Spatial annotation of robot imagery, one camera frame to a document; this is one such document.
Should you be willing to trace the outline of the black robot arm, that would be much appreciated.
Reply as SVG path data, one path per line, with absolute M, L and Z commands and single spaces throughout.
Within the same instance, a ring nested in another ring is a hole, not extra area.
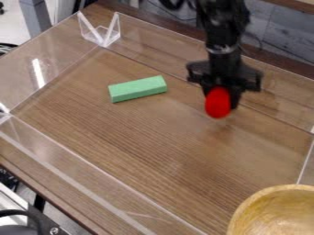
M 250 23 L 244 0 L 157 1 L 169 10 L 179 10 L 184 2 L 195 2 L 208 59 L 187 64 L 187 80 L 201 87 L 205 96 L 221 88 L 227 92 L 228 108 L 238 108 L 243 93 L 262 90 L 262 72 L 243 61 L 242 36 Z

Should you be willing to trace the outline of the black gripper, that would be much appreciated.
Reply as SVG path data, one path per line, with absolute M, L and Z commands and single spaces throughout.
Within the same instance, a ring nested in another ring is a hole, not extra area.
M 231 109 L 238 108 L 244 91 L 262 90 L 262 72 L 244 64 L 239 49 L 227 54 L 209 52 L 207 60 L 189 62 L 187 80 L 201 86 L 203 95 L 207 95 L 216 85 L 230 87 Z

